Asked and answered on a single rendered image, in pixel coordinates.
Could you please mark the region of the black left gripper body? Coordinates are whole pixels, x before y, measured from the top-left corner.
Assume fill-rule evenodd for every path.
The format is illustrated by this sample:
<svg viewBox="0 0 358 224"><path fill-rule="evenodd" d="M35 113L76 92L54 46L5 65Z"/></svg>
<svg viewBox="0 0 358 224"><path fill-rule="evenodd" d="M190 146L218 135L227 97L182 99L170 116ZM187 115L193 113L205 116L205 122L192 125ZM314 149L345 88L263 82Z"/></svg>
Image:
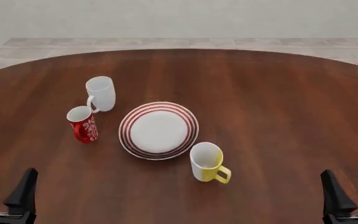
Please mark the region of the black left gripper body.
<svg viewBox="0 0 358 224"><path fill-rule="evenodd" d="M21 215L0 212L0 224L34 224L37 214L35 212L24 212Z"/></svg>

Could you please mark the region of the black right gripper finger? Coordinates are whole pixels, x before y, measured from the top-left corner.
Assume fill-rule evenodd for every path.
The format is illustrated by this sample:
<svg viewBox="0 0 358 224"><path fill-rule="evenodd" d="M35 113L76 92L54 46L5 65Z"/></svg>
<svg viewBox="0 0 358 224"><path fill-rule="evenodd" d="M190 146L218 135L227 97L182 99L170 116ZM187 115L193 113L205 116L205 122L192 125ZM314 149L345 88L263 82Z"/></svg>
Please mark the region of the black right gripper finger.
<svg viewBox="0 0 358 224"><path fill-rule="evenodd" d="M358 206L346 194L331 170L320 174L323 186L323 215L350 215Z"/></svg>

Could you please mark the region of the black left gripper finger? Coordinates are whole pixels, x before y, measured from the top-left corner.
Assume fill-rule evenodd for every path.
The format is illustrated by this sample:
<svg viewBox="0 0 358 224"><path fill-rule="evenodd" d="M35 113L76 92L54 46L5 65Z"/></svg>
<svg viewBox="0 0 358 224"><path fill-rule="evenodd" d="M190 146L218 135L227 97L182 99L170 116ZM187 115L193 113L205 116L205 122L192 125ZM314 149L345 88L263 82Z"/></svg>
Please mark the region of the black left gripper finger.
<svg viewBox="0 0 358 224"><path fill-rule="evenodd" d="M36 213L35 188L37 177L38 171L32 167L24 172L16 188L4 201L4 205L8 208L8 214Z"/></svg>

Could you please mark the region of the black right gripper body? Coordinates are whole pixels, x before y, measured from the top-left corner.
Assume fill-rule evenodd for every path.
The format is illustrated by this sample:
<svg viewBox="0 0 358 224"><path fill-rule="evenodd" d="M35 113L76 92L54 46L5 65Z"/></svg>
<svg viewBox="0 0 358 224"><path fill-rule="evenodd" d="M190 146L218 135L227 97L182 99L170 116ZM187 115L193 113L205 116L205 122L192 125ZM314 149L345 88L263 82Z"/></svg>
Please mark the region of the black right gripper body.
<svg viewBox="0 0 358 224"><path fill-rule="evenodd" d="M324 224L358 224L358 215L335 216L335 214L323 213Z"/></svg>

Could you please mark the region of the red mug with white pattern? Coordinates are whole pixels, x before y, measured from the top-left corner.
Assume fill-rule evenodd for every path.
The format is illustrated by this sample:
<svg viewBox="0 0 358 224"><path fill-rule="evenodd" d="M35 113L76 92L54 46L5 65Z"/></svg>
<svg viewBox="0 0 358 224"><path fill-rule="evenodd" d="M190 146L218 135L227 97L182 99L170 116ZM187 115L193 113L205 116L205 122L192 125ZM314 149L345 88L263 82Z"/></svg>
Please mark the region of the red mug with white pattern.
<svg viewBox="0 0 358 224"><path fill-rule="evenodd" d="M78 141L88 144L97 140L98 130L91 108L77 106L67 113L67 120L70 122L73 134Z"/></svg>

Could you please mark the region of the tall white mug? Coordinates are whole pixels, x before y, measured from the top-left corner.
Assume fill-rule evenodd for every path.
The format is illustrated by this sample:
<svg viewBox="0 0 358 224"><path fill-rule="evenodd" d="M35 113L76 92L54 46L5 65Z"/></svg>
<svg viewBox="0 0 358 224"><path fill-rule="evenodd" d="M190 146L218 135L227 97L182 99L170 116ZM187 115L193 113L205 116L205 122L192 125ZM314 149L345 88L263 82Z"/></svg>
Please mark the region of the tall white mug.
<svg viewBox="0 0 358 224"><path fill-rule="evenodd" d="M92 113L111 110L116 102L116 92L111 78L98 76L91 78L85 84L88 99L87 107Z"/></svg>

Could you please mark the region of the white and yellow mug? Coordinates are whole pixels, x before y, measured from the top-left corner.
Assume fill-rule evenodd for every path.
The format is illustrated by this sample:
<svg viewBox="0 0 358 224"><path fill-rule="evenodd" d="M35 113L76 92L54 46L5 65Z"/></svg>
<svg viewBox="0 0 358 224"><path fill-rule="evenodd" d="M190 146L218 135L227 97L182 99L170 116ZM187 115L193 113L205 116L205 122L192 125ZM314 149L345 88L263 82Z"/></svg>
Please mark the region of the white and yellow mug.
<svg viewBox="0 0 358 224"><path fill-rule="evenodd" d="M223 160L222 150L210 142L198 143L190 151L193 175L201 182L218 180L227 184L231 179L231 171L223 166Z"/></svg>

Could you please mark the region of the white plate with red rings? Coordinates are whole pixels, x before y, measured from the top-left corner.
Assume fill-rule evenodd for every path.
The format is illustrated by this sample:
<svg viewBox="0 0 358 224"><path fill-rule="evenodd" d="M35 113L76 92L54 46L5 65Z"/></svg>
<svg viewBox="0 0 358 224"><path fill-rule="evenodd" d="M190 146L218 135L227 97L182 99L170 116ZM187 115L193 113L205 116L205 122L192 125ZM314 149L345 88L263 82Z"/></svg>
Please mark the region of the white plate with red rings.
<svg viewBox="0 0 358 224"><path fill-rule="evenodd" d="M118 138L129 154L158 161L186 152L199 130L198 120L188 108L161 101L143 104L126 114Z"/></svg>

